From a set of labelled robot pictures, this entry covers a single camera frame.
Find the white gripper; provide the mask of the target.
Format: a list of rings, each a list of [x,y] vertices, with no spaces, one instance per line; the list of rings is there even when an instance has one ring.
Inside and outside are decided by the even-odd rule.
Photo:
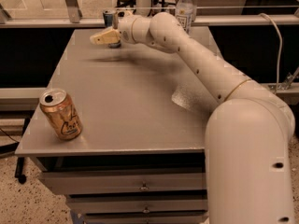
[[[134,43],[132,30],[134,21],[133,15],[125,16],[119,21],[118,12],[115,12],[112,16],[112,27],[107,27],[103,31],[91,35],[90,41],[94,45],[114,44],[121,39],[127,43]]]

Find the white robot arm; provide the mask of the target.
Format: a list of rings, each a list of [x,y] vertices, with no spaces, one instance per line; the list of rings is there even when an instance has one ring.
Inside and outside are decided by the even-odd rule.
[[[284,101],[191,38],[166,12],[125,16],[90,40],[173,51],[217,101],[205,134],[209,224],[296,224],[288,151],[295,118]]]

